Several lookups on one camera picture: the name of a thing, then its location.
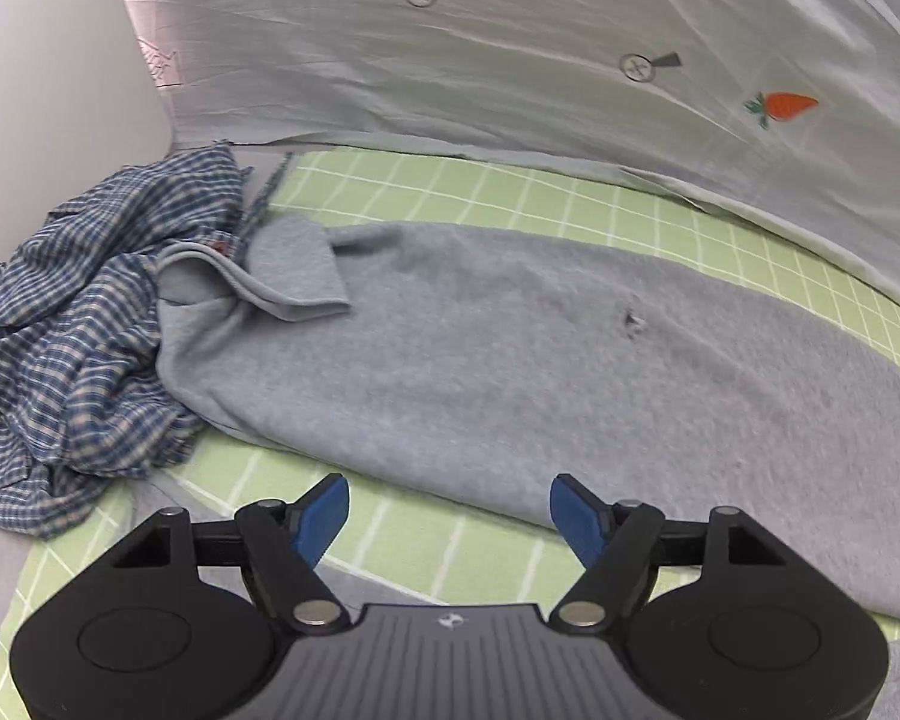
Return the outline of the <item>grey sweatpants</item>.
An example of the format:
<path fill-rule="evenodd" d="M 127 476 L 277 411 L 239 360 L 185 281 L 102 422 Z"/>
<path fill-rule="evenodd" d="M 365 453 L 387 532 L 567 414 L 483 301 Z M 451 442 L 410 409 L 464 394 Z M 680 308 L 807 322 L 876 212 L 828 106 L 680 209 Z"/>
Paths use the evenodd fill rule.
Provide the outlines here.
<path fill-rule="evenodd" d="M 157 265 L 157 371 L 233 437 L 526 522 L 571 473 L 738 505 L 900 617 L 900 367 L 790 302 L 601 245 L 274 218 Z"/>

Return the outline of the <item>green grid mat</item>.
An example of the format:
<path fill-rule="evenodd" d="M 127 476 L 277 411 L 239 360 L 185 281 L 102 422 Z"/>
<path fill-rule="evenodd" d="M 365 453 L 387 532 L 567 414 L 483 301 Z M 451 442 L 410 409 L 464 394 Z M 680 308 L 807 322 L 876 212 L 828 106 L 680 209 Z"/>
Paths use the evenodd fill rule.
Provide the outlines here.
<path fill-rule="evenodd" d="M 295 156 L 269 206 L 323 224 L 463 223 L 663 257 L 793 302 L 900 367 L 899 305 L 759 227 L 678 200 L 528 167 L 338 148 Z M 324 474 L 316 461 L 209 431 L 188 463 L 144 481 L 198 517 L 217 518 L 261 497 L 292 499 Z M 52 546 L 33 550 L 23 567 L 0 629 L 0 718 L 23 715 L 7 665 L 14 632 L 73 577 L 66 567 Z M 322 562 L 326 582 L 349 605 L 551 606 L 577 573 L 577 561 L 548 530 L 364 478 L 352 480 L 351 515 Z"/>

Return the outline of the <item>blue plaid shirt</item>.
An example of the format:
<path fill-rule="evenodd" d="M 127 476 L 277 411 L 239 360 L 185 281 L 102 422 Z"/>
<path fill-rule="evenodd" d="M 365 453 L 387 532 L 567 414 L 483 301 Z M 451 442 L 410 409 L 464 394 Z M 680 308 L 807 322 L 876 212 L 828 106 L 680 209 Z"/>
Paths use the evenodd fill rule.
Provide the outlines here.
<path fill-rule="evenodd" d="M 0 262 L 1 530 L 53 538 L 117 479 L 188 460 L 203 423 L 155 370 L 157 261 L 241 259 L 284 172 L 253 200 L 248 177 L 225 143 L 123 167 Z"/>

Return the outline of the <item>grey carrot print sheet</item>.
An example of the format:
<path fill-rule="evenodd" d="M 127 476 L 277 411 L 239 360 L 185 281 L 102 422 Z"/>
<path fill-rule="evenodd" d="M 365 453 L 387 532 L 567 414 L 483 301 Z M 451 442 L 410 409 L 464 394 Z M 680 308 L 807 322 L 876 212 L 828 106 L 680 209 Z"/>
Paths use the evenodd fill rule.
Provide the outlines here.
<path fill-rule="evenodd" d="M 183 145 L 616 177 L 900 302 L 900 0 L 125 0 Z"/>

